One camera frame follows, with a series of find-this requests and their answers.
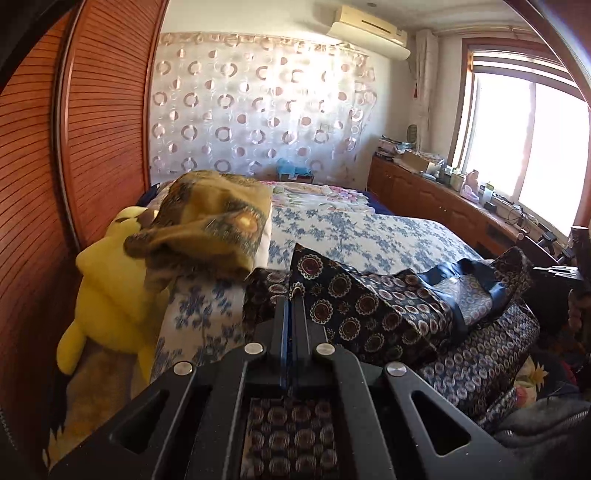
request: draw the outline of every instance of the floral bedspread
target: floral bedspread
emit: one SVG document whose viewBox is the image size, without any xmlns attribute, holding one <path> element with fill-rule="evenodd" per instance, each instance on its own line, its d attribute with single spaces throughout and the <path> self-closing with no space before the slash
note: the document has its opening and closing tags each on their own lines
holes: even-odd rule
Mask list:
<svg viewBox="0 0 591 480">
<path fill-rule="evenodd" d="M 443 225 L 430 220 L 274 208 L 268 268 L 288 270 L 296 242 L 360 271 L 418 272 L 444 262 L 481 257 Z M 180 277 L 173 285 L 158 341 L 152 379 L 181 360 L 219 360 L 243 343 L 241 284 Z"/>
<path fill-rule="evenodd" d="M 273 188 L 272 202 L 275 207 L 375 213 L 374 208 L 368 205 L 368 198 L 356 190 L 292 181 L 262 183 Z"/>
</svg>

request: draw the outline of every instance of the wooden dresser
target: wooden dresser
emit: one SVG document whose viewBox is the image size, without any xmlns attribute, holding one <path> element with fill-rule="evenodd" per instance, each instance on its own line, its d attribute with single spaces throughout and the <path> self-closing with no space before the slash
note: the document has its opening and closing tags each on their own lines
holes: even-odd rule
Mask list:
<svg viewBox="0 0 591 480">
<path fill-rule="evenodd" d="M 454 232 L 481 255 L 500 255 L 515 245 L 518 230 L 454 190 L 411 173 L 395 163 L 374 157 L 368 191 L 392 213 L 435 220 Z"/>
</svg>

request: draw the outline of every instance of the bottle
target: bottle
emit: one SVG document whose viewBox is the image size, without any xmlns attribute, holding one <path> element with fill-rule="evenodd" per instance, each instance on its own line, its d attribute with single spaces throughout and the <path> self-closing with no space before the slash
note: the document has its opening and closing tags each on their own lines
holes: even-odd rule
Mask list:
<svg viewBox="0 0 591 480">
<path fill-rule="evenodd" d="M 493 185 L 487 183 L 486 188 L 484 189 L 484 194 L 482 194 L 482 198 L 480 199 L 480 204 L 484 205 L 486 202 L 490 202 L 494 191 L 495 188 L 493 187 Z"/>
</svg>

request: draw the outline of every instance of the air conditioner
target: air conditioner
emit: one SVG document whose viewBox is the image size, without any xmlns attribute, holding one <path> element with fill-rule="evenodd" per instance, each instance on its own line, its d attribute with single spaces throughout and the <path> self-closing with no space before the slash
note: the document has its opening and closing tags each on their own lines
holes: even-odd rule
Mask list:
<svg viewBox="0 0 591 480">
<path fill-rule="evenodd" d="M 328 35 L 394 60 L 406 60 L 408 34 L 373 15 L 343 5 Z"/>
</svg>

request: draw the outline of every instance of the blue floral pattern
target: blue floral pattern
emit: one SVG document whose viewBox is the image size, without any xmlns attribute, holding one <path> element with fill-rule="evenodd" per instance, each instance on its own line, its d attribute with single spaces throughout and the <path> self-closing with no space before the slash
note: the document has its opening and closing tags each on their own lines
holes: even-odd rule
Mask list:
<svg viewBox="0 0 591 480">
<path fill-rule="evenodd" d="M 481 257 L 437 222 L 373 213 L 273 208 L 268 268 L 289 270 L 297 243 L 359 271 L 423 272 L 441 262 Z M 176 362 L 220 360 L 244 342 L 244 286 L 179 277 L 171 288 L 156 347 L 152 380 Z"/>
<path fill-rule="evenodd" d="M 453 232 L 432 220 L 358 212 L 275 208 L 268 268 L 289 270 L 297 243 L 360 271 L 423 272 L 441 262 L 481 260 Z"/>
<path fill-rule="evenodd" d="M 243 301 L 240 284 L 195 275 L 177 278 L 156 345 L 152 381 L 176 362 L 208 364 L 243 344 Z"/>
</svg>

